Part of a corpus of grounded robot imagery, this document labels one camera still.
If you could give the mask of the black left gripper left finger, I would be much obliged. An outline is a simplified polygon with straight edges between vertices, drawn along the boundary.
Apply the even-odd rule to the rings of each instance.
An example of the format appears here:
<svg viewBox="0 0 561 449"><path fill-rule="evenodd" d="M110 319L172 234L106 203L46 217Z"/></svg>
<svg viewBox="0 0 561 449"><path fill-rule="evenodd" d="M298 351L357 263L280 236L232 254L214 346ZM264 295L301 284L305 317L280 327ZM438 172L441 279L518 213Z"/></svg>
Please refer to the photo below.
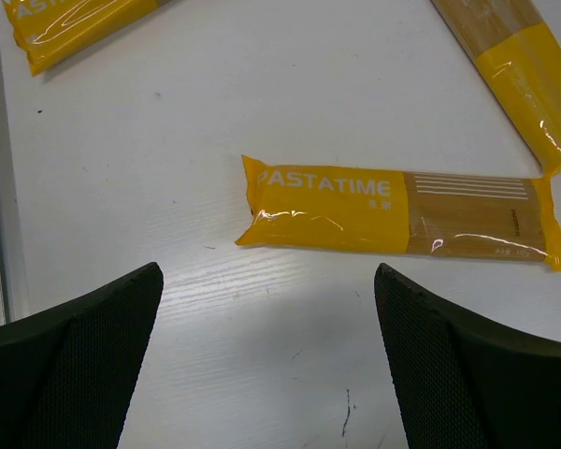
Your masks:
<svg viewBox="0 0 561 449"><path fill-rule="evenodd" d="M115 448L164 287L149 263L0 326L0 448Z"/></svg>

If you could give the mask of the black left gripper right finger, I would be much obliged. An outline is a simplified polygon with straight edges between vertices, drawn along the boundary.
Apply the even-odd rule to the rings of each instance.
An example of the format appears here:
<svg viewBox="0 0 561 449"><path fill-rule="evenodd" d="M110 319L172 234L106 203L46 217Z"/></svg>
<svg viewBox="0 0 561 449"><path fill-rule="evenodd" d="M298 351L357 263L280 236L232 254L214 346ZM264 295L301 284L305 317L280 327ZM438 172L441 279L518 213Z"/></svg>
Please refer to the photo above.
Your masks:
<svg viewBox="0 0 561 449"><path fill-rule="evenodd" d="M458 306L386 264L374 293L410 448L561 448L561 342Z"/></svg>

